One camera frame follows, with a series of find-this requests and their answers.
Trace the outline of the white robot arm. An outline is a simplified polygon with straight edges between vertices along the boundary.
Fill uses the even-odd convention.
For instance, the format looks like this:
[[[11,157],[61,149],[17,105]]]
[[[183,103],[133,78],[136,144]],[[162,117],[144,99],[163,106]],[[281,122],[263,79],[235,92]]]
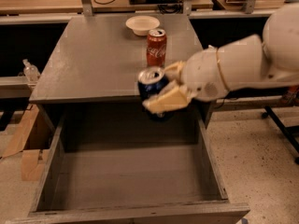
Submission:
[[[168,65],[170,79],[143,102],[151,113],[174,111],[191,100],[215,101],[245,88],[271,89],[299,84],[299,4],[289,4],[266,21],[262,35],[220,48],[209,47],[185,62]]]

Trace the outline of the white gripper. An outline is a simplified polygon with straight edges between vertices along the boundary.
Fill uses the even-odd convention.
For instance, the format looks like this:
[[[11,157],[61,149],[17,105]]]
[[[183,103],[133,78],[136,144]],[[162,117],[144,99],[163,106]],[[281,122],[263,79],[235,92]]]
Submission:
[[[224,98],[229,92],[220,69],[218,50],[214,48],[196,52],[187,62],[172,63],[164,73],[173,81],[142,103],[152,114],[185,108],[193,98],[214,101]]]

